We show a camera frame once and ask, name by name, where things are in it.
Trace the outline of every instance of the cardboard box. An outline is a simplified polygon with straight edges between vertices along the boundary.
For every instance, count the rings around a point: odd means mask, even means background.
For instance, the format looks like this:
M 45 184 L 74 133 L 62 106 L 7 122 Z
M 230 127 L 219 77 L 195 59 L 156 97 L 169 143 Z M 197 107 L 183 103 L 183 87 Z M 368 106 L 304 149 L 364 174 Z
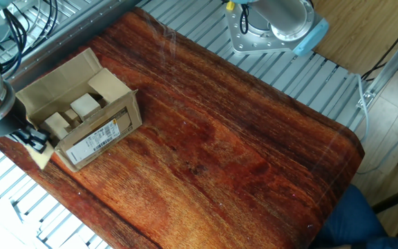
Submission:
M 68 112 L 70 104 L 86 93 L 106 103 L 53 144 L 55 153 L 76 172 L 142 124 L 136 92 L 102 68 L 94 52 L 87 49 L 18 92 L 17 97 L 36 127 L 54 113 Z

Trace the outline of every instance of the blue jeans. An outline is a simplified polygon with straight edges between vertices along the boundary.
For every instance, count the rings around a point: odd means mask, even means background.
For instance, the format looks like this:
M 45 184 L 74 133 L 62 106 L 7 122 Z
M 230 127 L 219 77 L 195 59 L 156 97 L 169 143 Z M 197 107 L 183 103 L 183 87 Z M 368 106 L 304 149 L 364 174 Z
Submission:
M 363 194 L 350 185 L 311 248 L 354 245 L 387 236 Z

